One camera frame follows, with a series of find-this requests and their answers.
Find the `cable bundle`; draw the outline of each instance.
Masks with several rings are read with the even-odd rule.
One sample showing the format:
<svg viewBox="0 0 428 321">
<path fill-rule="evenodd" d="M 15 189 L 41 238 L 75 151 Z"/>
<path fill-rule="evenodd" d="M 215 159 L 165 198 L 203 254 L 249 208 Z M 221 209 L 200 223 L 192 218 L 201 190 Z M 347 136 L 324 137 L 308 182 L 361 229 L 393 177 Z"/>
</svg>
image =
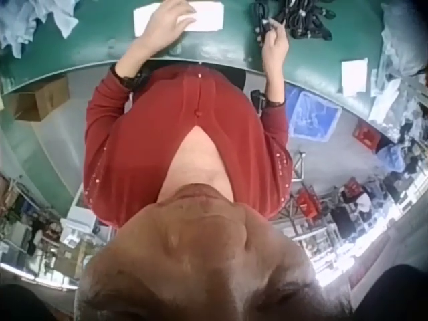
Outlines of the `cable bundle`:
<svg viewBox="0 0 428 321">
<path fill-rule="evenodd" d="M 286 29 L 289 30 L 294 39 L 323 39 L 331 41 L 332 33 L 322 23 L 320 17 L 334 19 L 336 14 L 319 7 L 317 4 L 330 3 L 333 0 L 278 0 L 280 3 L 279 12 L 274 15 L 274 19 L 279 23 L 286 22 Z M 263 43 L 264 35 L 268 32 L 269 19 L 268 0 L 256 0 L 253 5 L 253 16 L 255 17 L 255 31 L 257 41 Z"/>
</svg>

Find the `blue plastic basket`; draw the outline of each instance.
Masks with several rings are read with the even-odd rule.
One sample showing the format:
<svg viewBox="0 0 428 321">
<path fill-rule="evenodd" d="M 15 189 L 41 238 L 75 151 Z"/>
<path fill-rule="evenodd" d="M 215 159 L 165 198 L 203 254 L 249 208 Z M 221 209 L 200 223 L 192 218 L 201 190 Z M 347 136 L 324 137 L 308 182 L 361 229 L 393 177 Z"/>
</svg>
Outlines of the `blue plastic basket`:
<svg viewBox="0 0 428 321">
<path fill-rule="evenodd" d="M 342 108 L 321 97 L 288 85 L 286 114 L 291 137 L 327 142 Z"/>
</svg>

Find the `red sweater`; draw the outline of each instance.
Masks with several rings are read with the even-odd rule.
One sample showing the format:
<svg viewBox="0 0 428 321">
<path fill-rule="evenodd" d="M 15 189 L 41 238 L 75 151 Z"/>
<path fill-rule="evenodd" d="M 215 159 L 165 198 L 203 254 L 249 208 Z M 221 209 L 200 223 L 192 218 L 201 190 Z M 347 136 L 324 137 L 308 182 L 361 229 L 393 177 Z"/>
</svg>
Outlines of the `red sweater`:
<svg viewBox="0 0 428 321">
<path fill-rule="evenodd" d="M 84 188 L 101 221 L 121 227 L 156 202 L 175 151 L 194 126 L 217 147 L 236 202 L 267 218 L 284 206 L 292 177 L 284 108 L 268 108 L 259 118 L 241 90 L 197 65 L 155 71 L 124 114 L 129 93 L 109 72 L 86 113 Z"/>
</svg>

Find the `green table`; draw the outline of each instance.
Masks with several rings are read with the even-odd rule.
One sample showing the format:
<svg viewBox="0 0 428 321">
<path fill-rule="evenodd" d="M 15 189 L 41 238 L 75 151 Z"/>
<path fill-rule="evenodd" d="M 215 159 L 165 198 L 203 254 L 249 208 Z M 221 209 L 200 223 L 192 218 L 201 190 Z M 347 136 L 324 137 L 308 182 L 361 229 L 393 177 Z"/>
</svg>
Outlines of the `green table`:
<svg viewBox="0 0 428 321">
<path fill-rule="evenodd" d="M 48 75 L 116 61 L 133 34 L 133 10 L 152 1 L 84 0 L 76 8 L 79 24 L 67 40 L 49 18 L 36 31 L 22 59 L 1 58 L 3 93 L 9 93 Z M 182 42 L 159 58 L 197 60 L 247 70 L 261 71 L 260 48 L 251 24 L 250 0 L 223 0 L 224 28 L 212 33 L 186 33 Z M 381 53 L 381 0 L 335 0 L 322 4 L 336 12 L 325 21 L 333 41 L 290 40 L 284 79 L 315 92 L 367 119 L 370 94 L 345 98 L 340 94 L 341 61 L 368 58 L 369 71 L 376 68 Z"/>
</svg>

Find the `wrist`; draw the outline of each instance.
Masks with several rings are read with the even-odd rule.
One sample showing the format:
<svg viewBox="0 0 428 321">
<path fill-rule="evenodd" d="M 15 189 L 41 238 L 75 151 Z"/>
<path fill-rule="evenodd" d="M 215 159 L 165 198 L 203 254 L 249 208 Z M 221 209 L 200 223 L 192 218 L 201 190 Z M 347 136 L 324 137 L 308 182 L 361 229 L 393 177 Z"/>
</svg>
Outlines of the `wrist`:
<svg viewBox="0 0 428 321">
<path fill-rule="evenodd" d="M 282 73 L 266 79 L 265 96 L 270 102 L 280 103 L 285 100 L 285 84 Z"/>
<path fill-rule="evenodd" d="M 284 82 L 282 69 L 276 68 L 275 71 L 266 72 L 266 82 L 270 84 L 277 84 Z"/>
<path fill-rule="evenodd" d="M 132 44 L 116 63 L 115 71 L 121 78 L 133 78 L 149 58 L 150 55 L 146 50 L 140 49 Z"/>
</svg>

